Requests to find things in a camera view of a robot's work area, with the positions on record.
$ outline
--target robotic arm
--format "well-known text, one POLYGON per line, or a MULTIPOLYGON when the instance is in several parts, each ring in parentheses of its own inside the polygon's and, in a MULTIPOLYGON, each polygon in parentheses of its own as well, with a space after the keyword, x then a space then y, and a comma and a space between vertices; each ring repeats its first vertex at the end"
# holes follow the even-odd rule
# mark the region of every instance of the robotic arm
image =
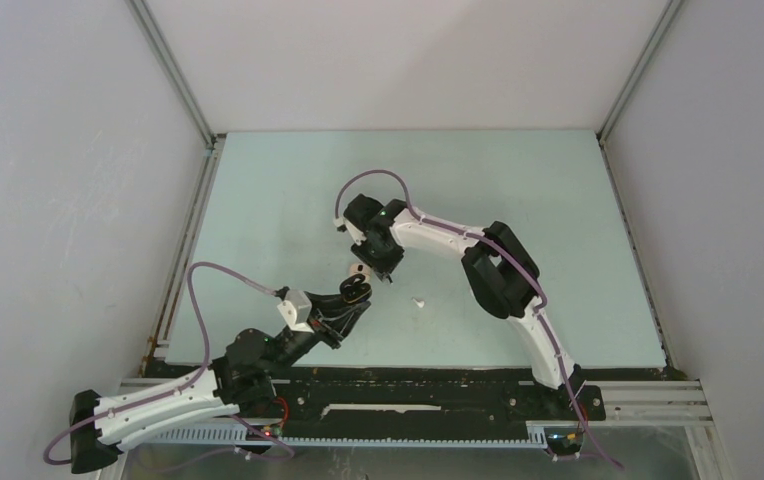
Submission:
POLYGON ((154 387, 114 397, 93 390, 75 396, 70 425, 102 412, 107 416, 70 434, 72 472, 86 473, 114 463, 121 453, 150 437, 212 417, 254 416, 276 397, 271 372, 290 367, 320 342, 338 348, 369 307, 370 285, 363 275, 341 283, 340 293, 315 295, 284 287, 277 309, 287 326, 275 337, 256 329, 240 332, 202 375, 180 388, 194 373, 154 387), (159 400, 147 401, 163 392, 159 400), (143 402, 132 407, 134 403, 143 402), (115 413, 120 407, 129 406, 115 413))
POLYGON ((567 371, 572 372, 573 359, 562 348, 543 310, 539 315, 544 322, 536 319, 535 306, 541 300, 537 292, 505 258, 495 261, 498 252, 480 240, 488 239, 499 245, 532 278, 538 278, 538 267, 511 229, 501 222, 494 222, 488 228, 458 225, 417 209, 414 211, 419 218, 415 218, 402 200, 391 200, 383 206, 359 194, 335 224, 340 231, 349 232, 353 239, 352 252, 383 280, 391 280, 391 273, 408 248, 459 260, 477 303, 489 314, 507 319, 520 334, 532 357, 535 380, 550 389, 559 389, 564 380, 558 360, 561 358, 567 371), (548 328, 557 348, 547 334, 548 328))

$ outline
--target gray wall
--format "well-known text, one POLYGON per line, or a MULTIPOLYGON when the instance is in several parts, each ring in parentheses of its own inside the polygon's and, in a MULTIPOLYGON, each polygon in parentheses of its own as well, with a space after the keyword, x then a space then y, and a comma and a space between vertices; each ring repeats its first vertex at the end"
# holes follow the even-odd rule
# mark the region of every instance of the gray wall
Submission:
POLYGON ((125 2, 0 0, 0 480, 69 475, 41 451, 136 366, 202 152, 125 2))
POLYGON ((764 478, 764 2, 689 1, 608 151, 680 366, 764 478))

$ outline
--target cable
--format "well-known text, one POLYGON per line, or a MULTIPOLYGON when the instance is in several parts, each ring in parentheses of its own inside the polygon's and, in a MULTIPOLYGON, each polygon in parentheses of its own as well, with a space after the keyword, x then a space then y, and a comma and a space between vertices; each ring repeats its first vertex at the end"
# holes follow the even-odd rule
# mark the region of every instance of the cable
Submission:
POLYGON ((276 402, 282 405, 282 408, 284 409, 284 412, 285 412, 282 414, 282 421, 279 422, 279 428, 284 428, 285 422, 288 421, 288 415, 290 414, 291 410, 288 408, 288 402, 285 401, 284 398, 276 397, 276 402))
POLYGON ((206 459, 208 457, 213 457, 215 455, 221 455, 221 454, 224 454, 224 453, 234 453, 234 454, 237 454, 237 455, 240 455, 240 454, 243 453, 244 454, 244 458, 246 458, 247 460, 255 458, 256 460, 263 460, 265 462, 286 462, 286 461, 294 458, 294 454, 295 454, 294 453, 294 449, 289 447, 287 444, 285 444, 284 442, 282 442, 278 438, 272 437, 270 435, 265 435, 261 430, 258 430, 257 428, 253 427, 246 420, 244 420, 243 418, 241 418, 241 417, 239 417, 237 415, 230 415, 230 416, 232 417, 233 420, 235 420, 236 422, 238 422, 241 425, 243 425, 244 427, 246 427, 246 429, 248 431, 251 431, 252 433, 258 435, 261 438, 266 438, 268 441, 272 442, 274 445, 277 445, 282 450, 286 451, 288 454, 280 456, 280 457, 268 457, 268 456, 261 455, 261 454, 258 454, 258 453, 250 452, 248 450, 244 450, 243 448, 241 448, 239 446, 236 446, 236 447, 215 448, 214 450, 209 450, 209 451, 207 451, 207 452, 205 452, 205 453, 203 453, 201 455, 198 455, 198 456, 196 456, 196 457, 194 457, 194 458, 192 458, 190 460, 186 460, 186 461, 184 461, 184 462, 182 462, 182 463, 180 463, 178 465, 173 465, 172 467, 155 468, 155 467, 150 467, 150 466, 144 465, 143 460, 140 458, 140 455, 135 455, 135 462, 137 462, 138 466, 140 466, 144 470, 147 470, 147 471, 152 472, 152 473, 170 473, 170 472, 175 472, 177 470, 181 470, 183 468, 189 467, 189 466, 199 462, 200 460, 204 460, 204 459, 206 459))
POLYGON ((517 260, 514 259, 514 257, 511 256, 510 253, 508 253, 505 249, 503 249, 501 246, 497 245, 495 242, 491 241, 488 238, 485 238, 483 235, 479 235, 472 232, 467 232, 459 227, 456 227, 455 225, 449 225, 444 222, 440 222, 431 218, 426 218, 424 215, 420 215, 417 213, 417 210, 414 208, 414 205, 411 203, 411 195, 409 195, 408 187, 406 186, 406 182, 397 175, 396 173, 385 170, 385 169, 374 169, 374 170, 367 170, 365 172, 359 173, 358 175, 351 178, 347 183, 344 184, 343 187, 341 187, 341 190, 338 192, 338 196, 335 199, 335 218, 340 218, 340 212, 341 212, 341 197, 343 197, 344 192, 347 190, 347 188, 356 182, 356 180, 366 177, 368 175, 373 174, 382 174, 382 175, 388 175, 390 177, 393 177, 397 182, 399 182, 400 186, 403 188, 403 194, 406 197, 406 208, 408 209, 409 213, 414 218, 420 219, 423 223, 426 223, 428 225, 432 225, 438 228, 442 228, 444 230, 453 232, 457 235, 464 235, 469 238, 476 239, 489 247, 491 247, 495 252, 497 252, 501 257, 503 257, 506 261, 508 261, 515 270, 520 273, 523 278, 526 280, 527 283, 532 287, 533 290, 538 294, 538 297, 540 298, 541 302, 536 305, 533 308, 533 313, 535 314, 535 317, 538 319, 539 323, 541 323, 541 326, 544 328, 545 333, 547 334, 547 338, 549 338, 550 343, 553 345, 553 351, 556 353, 556 358, 558 360, 559 364, 559 372, 562 375, 562 381, 564 381, 565 388, 568 391, 568 395, 570 395, 570 403, 573 407, 574 412, 576 413, 576 416, 579 419, 579 423, 582 425, 582 429, 585 431, 585 434, 588 435, 588 438, 591 439, 591 443, 594 444, 594 447, 597 449, 597 452, 600 454, 600 456, 611 463, 615 468, 618 470, 625 470, 625 467, 623 464, 621 464, 619 461, 612 458, 606 451, 603 449, 603 447, 600 445, 600 442, 597 441, 597 439, 594 437, 594 435, 591 433, 591 430, 588 426, 588 421, 585 419, 585 416, 582 414, 582 410, 580 409, 579 402, 576 400, 576 394, 573 391, 573 387, 570 386, 570 379, 567 374, 567 370, 565 369, 564 360, 561 356, 561 348, 559 348, 559 342, 556 340, 556 336, 553 333, 552 329, 550 328, 549 324, 547 323, 546 319, 544 318, 543 313, 541 312, 544 307, 547 306, 547 295, 544 293, 544 290, 541 288, 541 285, 538 283, 538 281, 535 280, 535 278, 532 277, 532 275, 529 274, 529 272, 526 271, 525 268, 523 268, 523 265, 521 265, 517 260))
POLYGON ((223 272, 223 273, 225 273, 227 275, 230 275, 230 276, 232 276, 234 278, 237 278, 238 280, 240 280, 243 283, 245 283, 246 285, 249 285, 250 287, 258 290, 261 293, 264 293, 264 294, 270 295, 270 296, 276 296, 276 291, 273 290, 272 288, 265 287, 265 286, 261 285, 260 283, 257 283, 255 281, 253 281, 253 280, 251 280, 251 279, 241 275, 240 273, 238 273, 238 272, 236 272, 236 271, 234 271, 234 270, 232 270, 230 268, 224 267, 222 265, 218 265, 218 264, 212 263, 212 262, 197 262, 197 263, 194 263, 193 265, 191 265, 188 268, 187 274, 185 275, 185 280, 186 280, 186 282, 188 284, 188 294, 191 297, 191 305, 193 306, 193 309, 194 309, 194 315, 196 315, 197 323, 199 324, 199 330, 200 330, 200 333, 202 334, 202 343, 203 343, 203 350, 204 350, 203 358, 202 358, 202 363, 200 364, 199 368, 196 369, 196 371, 194 372, 194 374, 191 377, 191 379, 186 381, 185 383, 183 383, 179 387, 174 388, 172 390, 168 390, 166 392, 158 393, 158 394, 155 394, 155 395, 153 395, 151 397, 147 397, 147 398, 144 398, 144 399, 132 402, 132 403, 128 403, 126 405, 122 405, 122 406, 117 407, 117 408, 109 408, 108 410, 105 410, 104 412, 98 413, 98 414, 96 414, 96 415, 94 415, 92 417, 88 417, 88 418, 86 418, 86 419, 84 419, 84 420, 82 420, 80 422, 76 422, 75 424, 71 425, 70 428, 67 428, 67 429, 63 430, 61 433, 56 435, 52 439, 52 441, 49 442, 49 445, 47 445, 46 448, 43 450, 43 461, 44 462, 46 462, 49 465, 67 465, 67 464, 71 463, 72 462, 71 458, 68 458, 66 460, 56 460, 56 459, 53 459, 50 456, 50 454, 52 453, 52 449, 55 447, 55 445, 57 445, 58 442, 63 440, 65 437, 67 437, 71 433, 75 432, 76 430, 78 430, 78 429, 84 427, 85 425, 88 425, 88 424, 90 424, 90 423, 92 423, 92 422, 94 422, 96 420, 108 417, 109 415, 116 415, 117 413, 125 412, 126 410, 131 410, 133 408, 140 407, 142 405, 146 405, 148 403, 152 403, 152 402, 155 402, 157 400, 161 400, 163 398, 170 397, 170 396, 174 395, 177 390, 178 391, 185 390, 189 386, 191 386, 194 383, 196 383, 196 381, 199 380, 200 377, 202 377, 203 373, 205 373, 205 371, 208 369, 208 364, 211 362, 211 346, 210 346, 210 344, 208 342, 208 331, 205 328, 205 321, 202 318, 202 312, 200 311, 199 303, 197 302, 197 299, 196 299, 196 293, 194 293, 193 274, 194 274, 194 270, 196 270, 199 267, 208 267, 208 268, 212 268, 214 270, 219 270, 219 271, 221 271, 221 272, 223 272))

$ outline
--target metal frame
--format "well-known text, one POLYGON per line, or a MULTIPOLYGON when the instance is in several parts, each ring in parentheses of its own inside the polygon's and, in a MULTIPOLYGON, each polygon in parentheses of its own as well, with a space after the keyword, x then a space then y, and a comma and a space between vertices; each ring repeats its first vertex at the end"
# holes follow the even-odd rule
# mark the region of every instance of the metal frame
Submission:
MULTIPOLYGON (((196 244, 196 236, 203 218, 203 212, 208 202, 210 190, 214 182, 220 154, 224 141, 217 138, 205 119, 193 92, 185 80, 167 42, 162 35, 158 24, 150 11, 147 0, 127 0, 134 17, 144 31, 162 68, 168 75, 168 80, 182 99, 188 115, 196 125, 207 147, 208 158, 204 162, 200 172, 199 181, 191 207, 187 213, 185 230, 180 239, 180 245, 176 253, 174 269, 167 279, 167 297, 162 308, 158 312, 154 325, 154 335, 150 338, 150 346, 147 357, 163 358, 169 345, 169 334, 172 318, 178 306, 178 299, 184 281, 184 272, 190 262, 190 256, 196 244)), ((638 86, 639 80, 652 62, 655 53, 660 47, 662 40, 670 30, 684 5, 684 0, 669 0, 660 16, 655 28, 633 67, 620 94, 615 99, 603 126, 597 133, 601 147, 607 144, 609 136, 620 119, 627 103, 632 98, 638 86)), ((668 349, 669 337, 666 330, 659 323, 655 304, 649 289, 647 277, 638 258, 637 248, 632 236, 623 204, 615 184, 613 172, 609 166, 608 155, 602 148, 603 160, 612 183, 615 199, 624 218, 627 236, 638 265, 639 275, 644 282, 645 293, 659 328, 660 339, 665 349, 666 356, 671 365, 676 366, 675 359, 668 349)), ((121 384, 122 390, 143 388, 164 382, 163 379, 133 378, 126 379, 121 384)), ((603 402, 606 407, 607 418, 602 422, 592 422, 594 426, 605 427, 633 427, 633 426, 682 426, 688 437, 691 451, 694 456, 698 478, 700 480, 728 480, 732 478, 725 452, 721 447, 717 430, 715 429, 711 411, 706 403, 702 386, 698 381, 597 381, 592 382, 600 387, 603 393, 603 402)), ((213 428, 214 423, 208 422, 203 428, 213 428)), ((551 426, 573 426, 573 422, 533 422, 534 429, 551 426)), ((184 435, 165 435, 159 441, 163 443, 186 443, 184 435)), ((317 439, 315 444, 321 446, 331 445, 325 440, 317 439)), ((126 458, 120 460, 111 467, 97 473, 97 480, 116 480, 123 478, 126 458)))
POLYGON ((638 56, 635 66, 632 67, 629 78, 626 79, 626 83, 624 83, 623 88, 612 104, 612 108, 609 110, 608 115, 606 115, 606 120, 603 122, 603 126, 600 127, 600 131, 597 132, 597 138, 600 140, 600 145, 605 145, 608 141, 609 136, 615 129, 615 125, 617 125, 626 105, 635 93, 638 82, 653 61, 656 51, 658 51, 661 46, 662 41, 665 39, 665 36, 684 4, 685 0, 668 0, 668 4, 665 5, 664 10, 662 10, 662 15, 659 16, 656 26, 653 27, 653 31, 650 33, 650 37, 647 39, 647 43, 644 45, 641 55, 638 56))
POLYGON ((129 8, 132 11, 132 15, 143 30, 147 43, 149 43, 152 53, 155 54, 156 60, 164 69, 167 74, 167 79, 170 80, 170 85, 176 90, 182 103, 185 105, 185 110, 188 112, 188 116, 196 125, 200 136, 207 147, 211 147, 215 141, 214 132, 211 127, 208 126, 208 122, 205 120, 205 115, 202 113, 199 104, 194 97, 194 93, 188 85, 185 76, 182 75, 182 70, 179 68, 179 63, 176 62, 176 57, 173 56, 173 52, 167 45, 164 35, 161 33, 161 29, 158 28, 158 23, 155 21, 155 16, 152 14, 152 10, 149 9, 146 0, 126 0, 129 4, 129 8))

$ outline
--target purple cable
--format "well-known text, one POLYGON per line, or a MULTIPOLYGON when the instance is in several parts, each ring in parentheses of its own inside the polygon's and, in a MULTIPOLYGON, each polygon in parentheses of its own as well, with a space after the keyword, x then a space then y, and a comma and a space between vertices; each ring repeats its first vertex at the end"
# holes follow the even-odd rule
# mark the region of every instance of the purple cable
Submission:
POLYGON ((596 438, 594 438, 594 435, 591 433, 591 430, 588 428, 588 421, 585 420, 585 416, 582 414, 582 409, 579 407, 579 403, 576 400, 576 394, 573 391, 573 387, 570 386, 570 379, 568 378, 567 370, 565 369, 564 361, 561 358, 561 349, 559 348, 559 342, 556 340, 556 336, 553 333, 553 330, 550 328, 549 324, 547 323, 546 319, 544 319, 544 316, 541 314, 541 310, 544 309, 544 307, 547 306, 547 295, 544 293, 544 290, 541 288, 541 285, 538 283, 538 281, 535 280, 535 278, 532 277, 532 275, 529 274, 529 272, 526 271, 525 268, 523 268, 523 265, 521 265, 517 260, 514 259, 514 257, 511 256, 509 252, 507 252, 504 248, 497 245, 495 242, 485 238, 482 235, 476 234, 476 233, 470 233, 466 232, 465 230, 462 230, 461 228, 458 228, 454 225, 449 225, 443 222, 439 222, 437 220, 433 220, 431 218, 425 218, 422 215, 418 214, 417 211, 414 208, 414 205, 411 203, 411 195, 409 195, 408 187, 406 186, 406 182, 397 175, 396 173, 385 170, 385 169, 374 169, 374 170, 367 170, 366 172, 359 173, 355 177, 351 178, 347 183, 344 184, 343 187, 341 187, 341 190, 338 192, 338 196, 335 199, 335 218, 340 218, 341 215, 341 197, 343 197, 344 192, 347 190, 347 188, 356 182, 356 180, 366 177, 368 175, 372 174, 383 174, 388 175, 390 177, 394 177, 397 182, 400 183, 400 186, 403 188, 403 194, 406 197, 406 208, 408 208, 409 213, 414 218, 421 219, 423 223, 426 223, 428 225, 432 225, 438 228, 443 228, 444 230, 453 232, 457 235, 464 235, 468 238, 476 239, 489 247, 491 247, 495 252, 500 254, 501 257, 503 257, 506 261, 508 261, 515 270, 520 273, 523 278, 529 283, 530 286, 532 286, 533 290, 538 294, 538 297, 541 299, 541 303, 536 305, 533 308, 533 313, 535 314, 536 318, 538 318, 538 321, 541 323, 541 326, 544 328, 544 331, 547 333, 547 338, 550 339, 550 343, 553 345, 553 351, 556 353, 556 357, 559 359, 559 371, 562 374, 562 380, 565 383, 565 388, 568 391, 568 394, 570 395, 570 402, 573 406, 573 410, 576 413, 576 416, 579 418, 579 423, 582 425, 583 430, 585 431, 585 434, 588 435, 588 438, 591 439, 591 443, 594 444, 594 448, 597 449, 597 452, 600 454, 600 456, 611 463, 615 468, 618 470, 625 470, 625 467, 623 464, 621 464, 619 461, 612 458, 608 453, 606 453, 605 450, 603 450, 603 447, 600 445, 600 442, 597 441, 596 438))
POLYGON ((294 449, 289 447, 287 444, 285 444, 284 442, 282 442, 278 438, 274 438, 274 437, 265 435, 260 430, 258 430, 257 428, 253 427, 252 425, 247 423, 246 420, 244 420, 243 418, 241 418, 241 417, 239 417, 237 415, 230 415, 230 416, 236 422, 238 422, 241 425, 243 425, 244 427, 246 427, 247 430, 255 433, 256 435, 258 435, 261 438, 269 439, 270 442, 272 442, 274 445, 279 446, 280 448, 282 448, 283 450, 288 452, 288 454, 284 455, 284 456, 281 456, 281 457, 268 457, 268 456, 265 456, 265 455, 260 455, 258 453, 253 453, 253 452, 244 450, 243 448, 240 448, 240 447, 225 447, 225 448, 215 448, 213 450, 209 450, 209 451, 203 453, 202 455, 198 455, 198 456, 196 456, 196 457, 194 457, 194 458, 192 458, 190 460, 186 460, 186 461, 184 461, 184 462, 182 462, 182 463, 180 463, 178 465, 173 465, 172 467, 153 468, 153 467, 146 466, 146 465, 144 465, 143 460, 141 459, 141 457, 139 455, 135 455, 135 462, 137 462, 138 466, 140 466, 144 470, 147 470, 147 471, 152 472, 152 473, 170 473, 170 472, 175 472, 177 470, 181 470, 183 468, 189 467, 189 466, 199 462, 200 460, 204 460, 204 459, 206 459, 208 457, 213 457, 215 455, 221 455, 223 453, 234 453, 234 454, 238 454, 238 455, 243 453, 244 457, 248 458, 248 459, 249 458, 255 458, 256 460, 263 460, 265 462, 274 462, 274 463, 276 463, 276 462, 285 462, 285 461, 288 461, 288 460, 294 458, 294 454, 295 454, 294 453, 294 449))
POLYGON ((144 398, 144 399, 132 402, 132 403, 128 403, 128 404, 123 405, 121 407, 108 409, 108 410, 106 410, 104 412, 101 412, 101 413, 98 413, 98 414, 96 414, 96 415, 94 415, 92 417, 88 417, 88 418, 86 418, 86 419, 84 419, 84 420, 82 420, 80 422, 76 422, 75 424, 71 425, 70 428, 67 428, 64 431, 62 431, 61 433, 59 433, 58 435, 56 435, 55 438, 53 438, 52 441, 49 442, 49 445, 47 445, 46 448, 43 450, 43 461, 44 462, 46 462, 49 465, 67 465, 67 464, 69 464, 72 461, 72 459, 70 459, 70 458, 68 458, 67 460, 55 460, 52 457, 50 457, 50 454, 52 453, 52 449, 55 447, 55 445, 58 444, 58 442, 63 440, 64 437, 70 435, 71 433, 73 433, 76 430, 84 427, 85 425, 88 425, 89 423, 92 423, 92 422, 94 422, 96 420, 99 420, 101 418, 107 417, 109 414, 112 414, 112 413, 113 414, 117 414, 117 413, 120 413, 120 412, 125 412, 126 410, 131 410, 133 408, 140 407, 141 405, 146 405, 148 403, 152 403, 152 402, 155 402, 157 400, 161 400, 162 398, 170 397, 170 396, 172 396, 176 392, 176 390, 179 390, 179 391, 184 390, 184 389, 188 388, 189 386, 193 385, 194 383, 196 383, 196 381, 199 380, 199 378, 202 376, 202 374, 205 373, 205 371, 208 369, 208 364, 211 361, 211 346, 209 345, 209 342, 208 342, 208 331, 206 331, 206 329, 205 329, 205 321, 202 319, 202 312, 200 312, 199 303, 197 302, 196 294, 194 293, 193 274, 194 274, 194 270, 196 270, 199 267, 208 267, 208 268, 213 268, 215 270, 219 270, 219 271, 221 271, 221 272, 223 272, 223 273, 225 273, 227 275, 230 275, 232 277, 237 278, 238 280, 244 282, 246 285, 249 285, 250 287, 258 290, 261 293, 264 293, 264 294, 267 294, 267 295, 271 295, 271 296, 275 296, 276 295, 276 291, 275 290, 273 290, 271 288, 267 288, 267 287, 265 287, 265 286, 263 286, 263 285, 261 285, 261 284, 259 284, 257 282, 254 282, 253 280, 250 280, 249 278, 241 275, 240 273, 238 273, 238 272, 236 272, 236 271, 234 271, 232 269, 226 268, 226 267, 224 267, 222 265, 218 265, 218 264, 212 263, 212 262, 197 262, 197 263, 194 263, 193 265, 191 265, 188 268, 187 274, 185 275, 185 280, 187 281, 187 284, 188 284, 188 294, 191 297, 191 305, 194 308, 194 314, 196 315, 197 323, 199 324, 199 330, 200 330, 200 333, 202 334, 202 343, 203 343, 203 347, 204 347, 204 350, 205 350, 205 352, 203 354, 203 358, 202 358, 202 363, 200 364, 199 368, 196 369, 196 371, 194 372, 194 375, 191 377, 190 380, 188 380, 187 382, 183 383, 178 388, 174 388, 174 389, 168 390, 166 392, 158 393, 158 394, 155 394, 155 395, 153 395, 151 397, 147 397, 147 398, 144 398))

